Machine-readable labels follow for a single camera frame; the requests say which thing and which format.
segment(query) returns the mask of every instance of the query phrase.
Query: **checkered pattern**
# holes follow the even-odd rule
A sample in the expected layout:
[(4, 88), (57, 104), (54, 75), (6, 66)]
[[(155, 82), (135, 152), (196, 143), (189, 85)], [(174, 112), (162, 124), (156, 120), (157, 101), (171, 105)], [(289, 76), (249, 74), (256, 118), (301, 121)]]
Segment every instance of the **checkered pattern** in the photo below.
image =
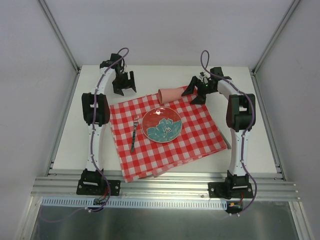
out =
[[(159, 175), (227, 148), (207, 107), (190, 104), (195, 96), (191, 94), (177, 101), (159, 104), (158, 94), (153, 94), (110, 106), (111, 131), (126, 182)], [(180, 135), (167, 143), (149, 140), (141, 128), (145, 113), (161, 106), (172, 108), (182, 120)], [(136, 129), (134, 152), (131, 153), (135, 114), (139, 116), (140, 124)]]

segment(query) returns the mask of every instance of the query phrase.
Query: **wall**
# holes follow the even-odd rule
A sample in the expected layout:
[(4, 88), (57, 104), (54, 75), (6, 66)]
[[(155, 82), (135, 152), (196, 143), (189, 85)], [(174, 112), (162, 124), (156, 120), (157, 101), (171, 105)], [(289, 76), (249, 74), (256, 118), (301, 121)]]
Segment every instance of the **wall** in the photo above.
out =
[(251, 67), (292, 0), (47, 0), (80, 65), (129, 47), (132, 65)]
[(0, 33), (0, 239), (11, 240), (75, 71), (36, 0), (2, 0)]
[(288, 180), (320, 239), (320, 1), (303, 0), (257, 76)]

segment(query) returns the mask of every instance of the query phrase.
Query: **pink cylinder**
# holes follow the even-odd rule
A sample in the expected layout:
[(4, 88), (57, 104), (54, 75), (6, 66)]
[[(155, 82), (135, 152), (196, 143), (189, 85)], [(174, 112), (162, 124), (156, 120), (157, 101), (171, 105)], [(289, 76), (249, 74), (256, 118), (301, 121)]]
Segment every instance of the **pink cylinder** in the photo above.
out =
[(182, 87), (179, 88), (162, 88), (158, 90), (158, 100), (160, 104), (166, 104), (182, 98), (182, 93), (185, 90)]

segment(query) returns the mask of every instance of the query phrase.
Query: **silver fork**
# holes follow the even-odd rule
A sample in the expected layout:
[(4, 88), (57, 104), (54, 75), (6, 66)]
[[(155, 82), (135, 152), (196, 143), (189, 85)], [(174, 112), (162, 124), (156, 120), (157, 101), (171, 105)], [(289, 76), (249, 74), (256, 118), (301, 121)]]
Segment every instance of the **silver fork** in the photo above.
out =
[(131, 143), (131, 152), (133, 153), (135, 150), (135, 138), (136, 138), (136, 129), (139, 125), (139, 116), (135, 115), (133, 119), (133, 134), (132, 134), (132, 143)]

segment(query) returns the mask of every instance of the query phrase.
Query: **floral plate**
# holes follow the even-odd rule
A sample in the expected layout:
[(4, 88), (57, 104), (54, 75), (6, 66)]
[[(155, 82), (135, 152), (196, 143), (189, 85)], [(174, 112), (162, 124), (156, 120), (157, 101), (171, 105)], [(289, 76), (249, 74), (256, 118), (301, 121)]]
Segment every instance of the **floral plate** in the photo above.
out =
[(169, 107), (148, 111), (142, 119), (142, 131), (152, 141), (167, 143), (178, 137), (182, 129), (181, 117)]

